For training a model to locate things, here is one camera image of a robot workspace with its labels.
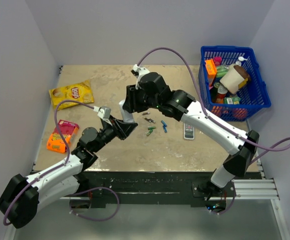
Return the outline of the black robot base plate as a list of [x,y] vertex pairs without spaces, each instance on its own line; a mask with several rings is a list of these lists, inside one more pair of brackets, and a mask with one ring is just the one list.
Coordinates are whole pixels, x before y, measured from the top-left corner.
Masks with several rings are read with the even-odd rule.
[[190,205],[223,203],[235,195],[230,182],[223,190],[207,193],[211,172],[85,171],[77,176],[79,187],[71,196],[91,197],[92,208],[121,205]]

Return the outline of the white remote control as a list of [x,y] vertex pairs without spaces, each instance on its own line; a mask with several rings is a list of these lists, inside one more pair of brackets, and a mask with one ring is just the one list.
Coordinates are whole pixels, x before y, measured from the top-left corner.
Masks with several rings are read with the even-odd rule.
[[121,100],[119,102],[119,109],[122,115],[122,120],[124,123],[135,123],[134,118],[133,118],[133,114],[129,113],[128,111],[123,109],[125,100]]

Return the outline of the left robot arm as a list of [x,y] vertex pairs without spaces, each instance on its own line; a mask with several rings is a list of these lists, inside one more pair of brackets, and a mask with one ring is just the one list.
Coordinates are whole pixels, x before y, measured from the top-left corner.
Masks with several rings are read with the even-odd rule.
[[[13,176],[0,197],[0,211],[4,214],[3,225],[21,228],[36,215],[38,208],[54,194],[59,197],[76,194],[83,196],[88,192],[88,183],[76,179],[97,160],[96,152],[114,138],[125,140],[138,126],[135,122],[110,117],[102,121],[102,128],[88,127],[83,130],[76,148],[65,159],[38,173]],[[56,185],[60,189],[47,194]]]

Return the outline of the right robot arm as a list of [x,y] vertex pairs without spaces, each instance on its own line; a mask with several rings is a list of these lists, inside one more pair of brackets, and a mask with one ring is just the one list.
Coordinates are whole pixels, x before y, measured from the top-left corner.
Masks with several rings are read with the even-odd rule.
[[256,131],[245,132],[233,127],[213,113],[203,110],[200,102],[183,90],[170,90],[163,77],[156,72],[140,76],[137,83],[126,88],[126,97],[119,103],[125,122],[133,113],[149,108],[157,109],[164,116],[191,125],[216,141],[229,156],[212,174],[207,190],[219,196],[235,177],[243,177],[256,152],[259,140]]

